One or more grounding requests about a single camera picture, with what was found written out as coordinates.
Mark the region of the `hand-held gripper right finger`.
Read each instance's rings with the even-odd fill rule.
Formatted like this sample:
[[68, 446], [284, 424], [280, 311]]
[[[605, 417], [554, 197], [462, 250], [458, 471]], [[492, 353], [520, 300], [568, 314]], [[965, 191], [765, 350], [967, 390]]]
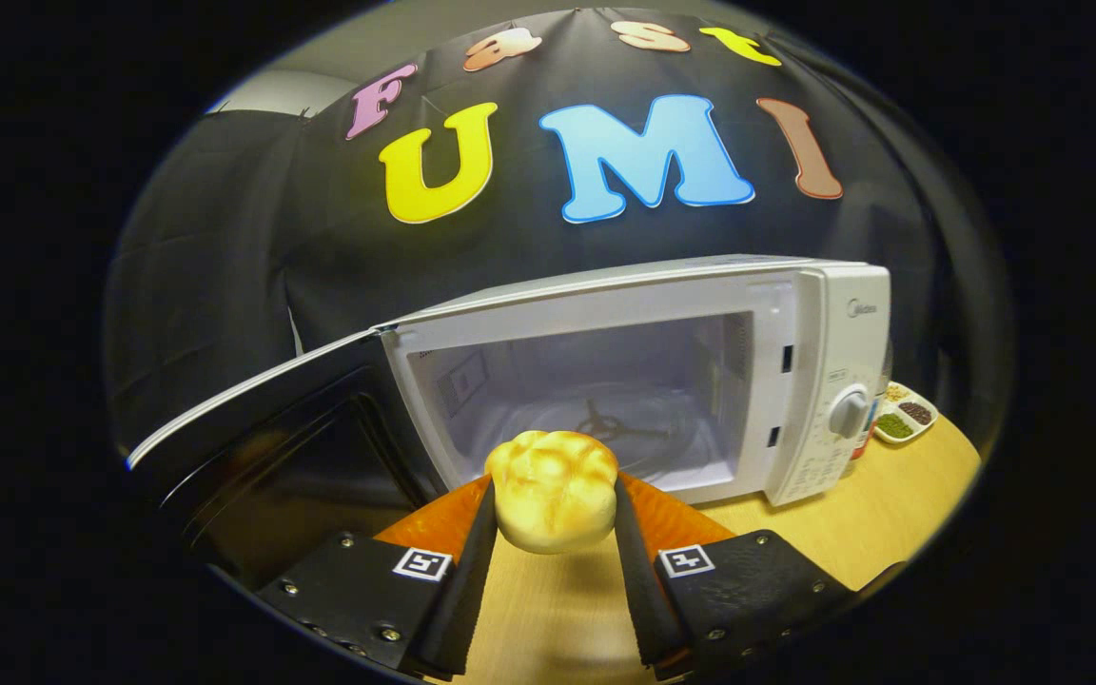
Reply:
[[776, 532], [737, 534], [630, 473], [615, 498], [636, 648], [657, 680], [742, 666], [858, 600]]

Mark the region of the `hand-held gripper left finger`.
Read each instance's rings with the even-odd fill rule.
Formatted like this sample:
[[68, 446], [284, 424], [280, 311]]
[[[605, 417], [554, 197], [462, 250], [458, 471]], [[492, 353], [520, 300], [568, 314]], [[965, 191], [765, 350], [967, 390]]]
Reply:
[[258, 601], [374, 666], [453, 680], [468, 667], [498, 532], [495, 487], [479, 477], [374, 537], [330, 535]]

